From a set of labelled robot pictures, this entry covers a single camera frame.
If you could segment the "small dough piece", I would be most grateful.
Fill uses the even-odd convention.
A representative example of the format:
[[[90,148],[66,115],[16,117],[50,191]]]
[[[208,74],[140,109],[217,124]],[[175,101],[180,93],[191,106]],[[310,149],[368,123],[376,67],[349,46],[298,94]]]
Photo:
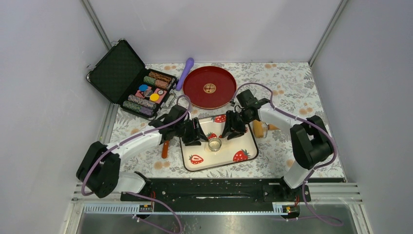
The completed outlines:
[[[218,141],[207,142],[205,145],[205,151],[208,153],[217,153],[224,148],[223,143]]]

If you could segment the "strawberry pattern white tray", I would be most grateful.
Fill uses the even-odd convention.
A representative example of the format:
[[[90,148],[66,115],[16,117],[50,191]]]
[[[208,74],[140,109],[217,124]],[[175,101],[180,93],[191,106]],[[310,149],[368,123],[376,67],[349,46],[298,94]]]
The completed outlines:
[[[204,117],[199,119],[199,122],[208,139],[220,138],[225,125],[225,116],[222,114]],[[180,140],[184,167],[188,171],[196,172],[255,159],[259,154],[258,146],[250,125],[246,126],[246,130],[247,133],[241,137],[232,140],[222,139],[225,148],[217,153],[206,152],[206,142],[202,142],[200,146],[185,146]]]

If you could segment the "wooden dough roller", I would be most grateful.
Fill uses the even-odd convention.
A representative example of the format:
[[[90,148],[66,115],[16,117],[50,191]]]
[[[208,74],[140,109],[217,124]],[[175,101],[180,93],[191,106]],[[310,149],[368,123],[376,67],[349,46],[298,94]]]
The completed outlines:
[[[252,129],[255,138],[266,138],[269,131],[279,130],[275,125],[258,120],[252,121]]]

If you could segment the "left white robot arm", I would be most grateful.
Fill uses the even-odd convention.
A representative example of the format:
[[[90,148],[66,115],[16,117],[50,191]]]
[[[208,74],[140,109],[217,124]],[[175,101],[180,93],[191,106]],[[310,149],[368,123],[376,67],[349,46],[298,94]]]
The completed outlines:
[[[169,113],[152,120],[143,130],[126,139],[109,144],[94,142],[76,172],[82,182],[81,193],[103,198],[113,192],[125,192],[146,200],[151,194],[147,179],[139,172],[122,172],[120,168],[133,156],[174,137],[180,138],[186,146],[208,142],[198,118],[190,117],[189,110],[180,105],[174,105]]]

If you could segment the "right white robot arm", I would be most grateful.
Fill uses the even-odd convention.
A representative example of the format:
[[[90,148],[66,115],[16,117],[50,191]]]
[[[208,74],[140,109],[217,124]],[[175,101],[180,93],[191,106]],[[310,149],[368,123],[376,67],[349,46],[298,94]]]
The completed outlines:
[[[221,134],[227,140],[235,139],[246,133],[246,125],[257,120],[269,123],[287,133],[291,138],[295,162],[282,177],[279,188],[281,198],[293,200],[298,187],[308,179],[315,166],[334,154],[334,144],[319,116],[307,119],[296,117],[276,108],[269,99],[257,99],[250,90],[236,96],[241,110],[226,112],[226,122]]]

